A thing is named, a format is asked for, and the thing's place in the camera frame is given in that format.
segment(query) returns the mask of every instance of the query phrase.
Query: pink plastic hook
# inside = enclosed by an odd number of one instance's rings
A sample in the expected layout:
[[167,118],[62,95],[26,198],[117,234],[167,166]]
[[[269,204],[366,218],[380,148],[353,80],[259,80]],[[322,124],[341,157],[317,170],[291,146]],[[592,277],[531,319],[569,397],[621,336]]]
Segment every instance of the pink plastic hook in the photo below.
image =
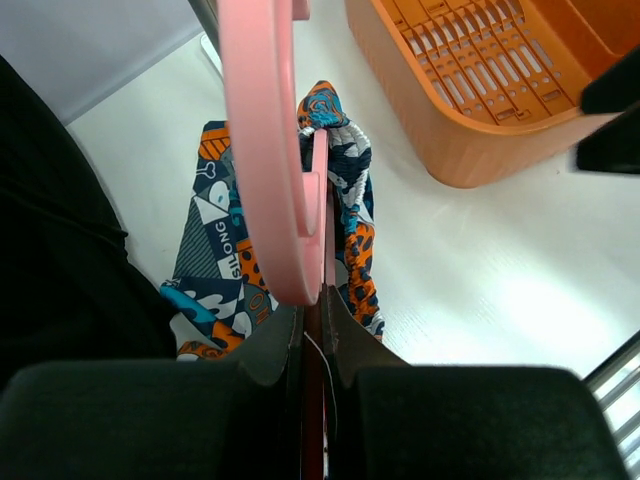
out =
[[292,20],[308,0],[219,0],[220,44],[238,189],[260,270],[275,298],[316,303],[324,278],[327,132],[302,172]]

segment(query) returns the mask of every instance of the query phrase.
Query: orange plastic basket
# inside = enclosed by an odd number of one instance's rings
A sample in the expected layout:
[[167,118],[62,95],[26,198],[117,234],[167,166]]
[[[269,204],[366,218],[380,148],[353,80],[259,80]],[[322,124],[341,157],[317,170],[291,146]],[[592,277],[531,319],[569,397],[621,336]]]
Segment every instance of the orange plastic basket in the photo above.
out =
[[640,43],[638,0],[345,0],[349,25],[439,181],[494,182],[609,119],[577,105]]

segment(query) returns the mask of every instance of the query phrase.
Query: blue and orange fabric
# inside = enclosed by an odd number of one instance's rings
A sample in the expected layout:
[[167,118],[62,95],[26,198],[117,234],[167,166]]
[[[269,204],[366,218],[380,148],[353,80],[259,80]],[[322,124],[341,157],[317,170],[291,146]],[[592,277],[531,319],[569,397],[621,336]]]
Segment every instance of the blue and orange fabric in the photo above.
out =
[[[347,270],[342,297],[354,318],[382,338],[384,321],[371,279],[375,230],[369,178],[371,144],[350,121],[335,90],[318,82],[298,108],[302,166],[310,167],[314,132],[329,133],[329,180],[335,186],[342,231],[336,258]],[[238,194],[229,129],[204,127],[198,165],[173,278],[160,288],[204,338],[179,346],[178,354],[219,358],[233,351],[278,307],[260,273]]]

